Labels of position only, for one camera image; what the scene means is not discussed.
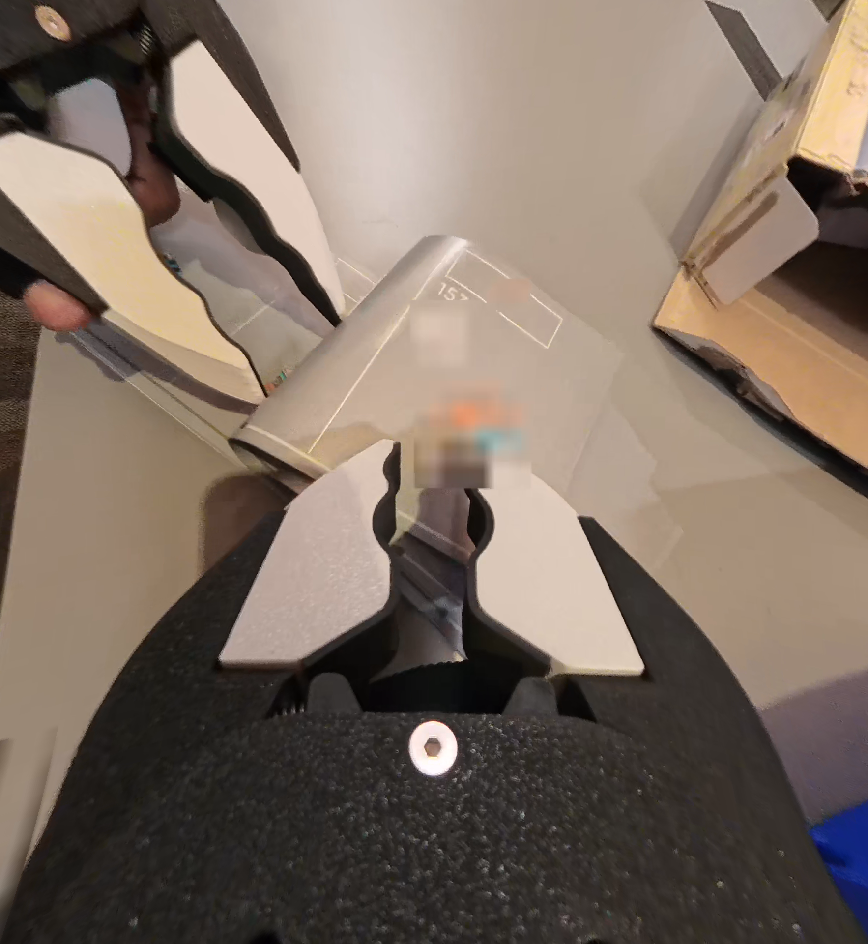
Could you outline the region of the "grey instruction booklet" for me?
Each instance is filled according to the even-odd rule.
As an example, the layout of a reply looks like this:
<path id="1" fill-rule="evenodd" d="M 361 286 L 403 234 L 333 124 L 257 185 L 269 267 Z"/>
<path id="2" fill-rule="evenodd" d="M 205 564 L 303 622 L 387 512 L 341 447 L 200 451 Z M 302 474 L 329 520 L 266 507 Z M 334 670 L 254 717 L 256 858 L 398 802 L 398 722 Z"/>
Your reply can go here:
<path id="1" fill-rule="evenodd" d="M 497 449 L 503 486 L 526 469 L 590 513 L 594 437 L 621 354 L 481 246 L 431 235 L 380 282 L 337 261 L 349 308 L 317 338 L 277 302 L 264 304 L 201 267 L 187 283 L 228 321 L 229 336 L 275 384 L 261 404 L 215 392 L 107 319 L 77 348 L 127 380 L 210 447 L 291 492 L 382 439 L 413 460 L 415 431 L 464 403 L 473 438 Z"/>

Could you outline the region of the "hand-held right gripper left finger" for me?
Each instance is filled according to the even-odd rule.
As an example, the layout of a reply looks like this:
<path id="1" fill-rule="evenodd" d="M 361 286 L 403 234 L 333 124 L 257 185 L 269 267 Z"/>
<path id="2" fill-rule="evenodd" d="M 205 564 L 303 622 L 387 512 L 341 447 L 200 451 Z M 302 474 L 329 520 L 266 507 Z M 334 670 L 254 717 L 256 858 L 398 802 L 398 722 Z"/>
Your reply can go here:
<path id="1" fill-rule="evenodd" d="M 219 655 L 224 668 L 380 670 L 399 598 L 399 444 L 380 440 L 286 508 Z"/>

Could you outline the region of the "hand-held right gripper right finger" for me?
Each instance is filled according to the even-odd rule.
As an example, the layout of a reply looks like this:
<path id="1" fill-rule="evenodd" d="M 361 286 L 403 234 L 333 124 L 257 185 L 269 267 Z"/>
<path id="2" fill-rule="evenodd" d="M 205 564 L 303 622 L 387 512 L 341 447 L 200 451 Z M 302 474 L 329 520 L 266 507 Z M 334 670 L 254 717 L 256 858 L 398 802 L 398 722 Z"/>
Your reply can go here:
<path id="1" fill-rule="evenodd" d="M 643 660 L 572 506 L 544 482 L 467 496 L 467 659 L 503 660 L 534 676 L 641 676 Z"/>

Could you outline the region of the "person's left hand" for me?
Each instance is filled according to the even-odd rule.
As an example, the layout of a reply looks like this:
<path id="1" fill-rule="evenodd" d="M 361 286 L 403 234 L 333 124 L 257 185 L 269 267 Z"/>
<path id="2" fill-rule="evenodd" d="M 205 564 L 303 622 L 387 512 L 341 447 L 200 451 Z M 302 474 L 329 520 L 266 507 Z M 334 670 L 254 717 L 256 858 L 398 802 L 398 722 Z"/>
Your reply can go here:
<path id="1" fill-rule="evenodd" d="M 93 319 L 80 299 L 42 278 L 31 266 L 0 247 L 0 292 L 22 302 L 40 326 L 54 332 L 73 332 Z"/>

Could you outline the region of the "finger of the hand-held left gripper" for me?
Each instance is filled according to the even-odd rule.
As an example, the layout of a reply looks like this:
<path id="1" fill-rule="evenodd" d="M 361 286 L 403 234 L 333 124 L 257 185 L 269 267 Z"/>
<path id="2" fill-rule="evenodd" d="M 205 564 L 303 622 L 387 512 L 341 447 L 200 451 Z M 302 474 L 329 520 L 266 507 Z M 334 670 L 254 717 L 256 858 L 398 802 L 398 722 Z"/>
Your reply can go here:
<path id="1" fill-rule="evenodd" d="M 203 41 L 168 59 L 156 121 L 158 151 L 181 180 L 228 207 L 304 299 L 341 324 L 346 297 L 307 183 Z"/>
<path id="2" fill-rule="evenodd" d="M 30 133 L 0 136 L 0 190 L 99 300 L 108 322 L 210 391 L 257 405 L 264 387 L 203 297 L 167 265 L 115 169 Z"/>

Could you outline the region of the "torn cardboard box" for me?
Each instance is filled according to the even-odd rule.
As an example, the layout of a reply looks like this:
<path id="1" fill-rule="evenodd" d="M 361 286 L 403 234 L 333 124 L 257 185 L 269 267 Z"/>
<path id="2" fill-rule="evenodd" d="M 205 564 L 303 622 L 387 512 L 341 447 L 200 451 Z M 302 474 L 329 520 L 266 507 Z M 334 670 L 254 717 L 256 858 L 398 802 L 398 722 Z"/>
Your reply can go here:
<path id="1" fill-rule="evenodd" d="M 868 1 L 773 89 L 653 327 L 868 473 Z"/>

